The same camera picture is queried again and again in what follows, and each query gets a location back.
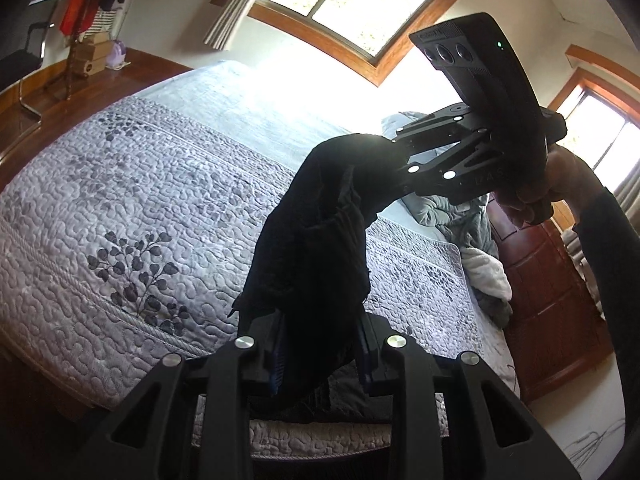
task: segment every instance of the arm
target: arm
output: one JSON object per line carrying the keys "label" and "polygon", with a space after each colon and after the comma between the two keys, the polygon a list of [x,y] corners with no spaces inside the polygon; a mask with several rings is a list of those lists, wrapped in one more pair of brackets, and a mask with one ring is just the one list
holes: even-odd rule
{"label": "arm", "polygon": [[527,204],[545,196],[564,199],[574,214],[616,352],[629,436],[640,418],[640,238],[591,168],[560,146],[549,147],[543,181],[516,193],[499,192],[497,200],[514,224],[522,225],[533,218]]}

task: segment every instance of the cardboard box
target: cardboard box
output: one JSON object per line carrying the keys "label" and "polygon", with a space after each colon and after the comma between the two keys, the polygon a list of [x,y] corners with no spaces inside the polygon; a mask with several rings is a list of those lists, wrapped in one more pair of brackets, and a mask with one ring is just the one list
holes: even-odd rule
{"label": "cardboard box", "polygon": [[90,75],[102,72],[107,66],[107,58],[101,57],[100,59],[94,59],[87,61],[84,59],[75,59],[71,65],[71,70],[78,74],[89,77]]}
{"label": "cardboard box", "polygon": [[76,48],[76,59],[94,61],[101,57],[107,57],[113,48],[113,41],[103,41],[96,44],[79,43]]}
{"label": "cardboard box", "polygon": [[96,32],[90,36],[86,36],[84,40],[82,40],[82,44],[87,45],[95,45],[97,43],[104,43],[105,41],[109,41],[111,39],[111,34],[106,32]]}

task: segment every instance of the quilted bedspread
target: quilted bedspread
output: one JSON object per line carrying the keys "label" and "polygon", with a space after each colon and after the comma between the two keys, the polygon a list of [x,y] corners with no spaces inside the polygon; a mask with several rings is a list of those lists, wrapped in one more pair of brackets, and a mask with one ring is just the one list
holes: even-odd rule
{"label": "quilted bedspread", "polygon": [[[107,407],[166,353],[215,352],[234,338],[231,304],[292,177],[152,101],[112,105],[0,195],[1,338]],[[454,246],[379,219],[367,261],[367,310],[437,354],[485,355]],[[259,456],[335,456],[389,441],[386,425],[251,423]]]}

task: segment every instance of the white floor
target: white floor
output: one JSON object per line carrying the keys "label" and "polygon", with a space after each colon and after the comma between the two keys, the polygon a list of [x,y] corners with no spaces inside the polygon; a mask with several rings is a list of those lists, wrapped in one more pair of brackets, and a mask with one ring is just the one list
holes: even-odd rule
{"label": "white floor", "polygon": [[[541,399],[531,411],[561,449],[577,450],[592,442],[596,434],[615,428],[624,419],[625,408],[616,359],[612,355],[601,365]],[[579,469],[583,480],[596,480],[622,447],[625,430],[609,433],[589,461]]]}

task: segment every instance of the window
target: window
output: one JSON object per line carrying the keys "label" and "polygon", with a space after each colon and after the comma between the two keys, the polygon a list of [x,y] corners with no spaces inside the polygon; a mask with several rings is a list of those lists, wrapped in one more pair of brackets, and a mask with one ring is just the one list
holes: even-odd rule
{"label": "window", "polygon": [[581,86],[558,111],[567,126],[567,136],[558,144],[580,156],[615,191],[640,159],[640,128],[629,114]]}
{"label": "window", "polygon": [[249,15],[380,85],[411,49],[408,33],[435,23],[455,1],[257,0]]}

